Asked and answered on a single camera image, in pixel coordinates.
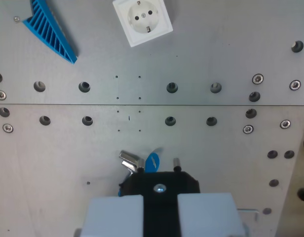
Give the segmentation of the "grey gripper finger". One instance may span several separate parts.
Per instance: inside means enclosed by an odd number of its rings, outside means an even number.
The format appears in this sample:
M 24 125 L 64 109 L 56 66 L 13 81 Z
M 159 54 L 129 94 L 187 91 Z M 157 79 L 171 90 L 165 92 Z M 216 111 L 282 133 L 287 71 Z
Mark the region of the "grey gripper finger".
M 82 237 L 142 237 L 144 198 L 141 195 L 102 197 L 91 200 Z
M 230 193 L 179 194 L 183 237 L 243 237 L 243 222 Z

